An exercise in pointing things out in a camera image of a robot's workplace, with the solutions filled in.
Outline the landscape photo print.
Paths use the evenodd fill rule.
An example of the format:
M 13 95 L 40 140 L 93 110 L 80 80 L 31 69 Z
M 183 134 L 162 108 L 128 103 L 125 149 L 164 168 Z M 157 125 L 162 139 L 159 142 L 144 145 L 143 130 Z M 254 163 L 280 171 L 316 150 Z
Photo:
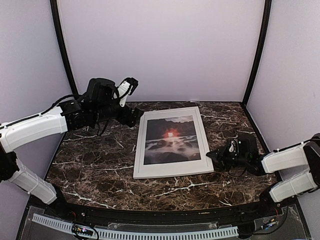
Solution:
M 193 116 L 147 121 L 144 165 L 198 161 L 201 153 Z

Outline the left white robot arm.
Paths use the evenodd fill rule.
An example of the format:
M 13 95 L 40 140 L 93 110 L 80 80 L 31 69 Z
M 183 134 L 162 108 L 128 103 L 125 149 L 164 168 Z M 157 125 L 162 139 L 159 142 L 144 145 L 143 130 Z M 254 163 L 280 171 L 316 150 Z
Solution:
M 49 109 L 0 126 L 0 180 L 9 181 L 27 194 L 33 195 L 60 218 L 67 218 L 70 206 L 59 187 L 43 180 L 27 168 L 17 157 L 15 150 L 36 140 L 81 129 L 108 124 L 115 119 L 122 125 L 134 127 L 144 112 L 131 108 L 123 100 L 107 100 L 104 103 L 85 97 L 59 99 Z

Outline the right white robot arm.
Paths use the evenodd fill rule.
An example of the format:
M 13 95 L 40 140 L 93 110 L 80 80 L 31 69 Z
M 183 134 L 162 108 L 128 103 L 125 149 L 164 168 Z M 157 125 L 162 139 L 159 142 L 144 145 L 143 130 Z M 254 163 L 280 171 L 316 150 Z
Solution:
M 295 169 L 291 177 L 273 184 L 260 195 L 255 213 L 266 217 L 275 208 L 275 203 L 316 191 L 320 188 L 320 135 L 294 145 L 260 154 L 255 136 L 243 133 L 230 138 L 225 145 L 206 153 L 218 172 L 232 168 L 244 168 L 255 176 Z

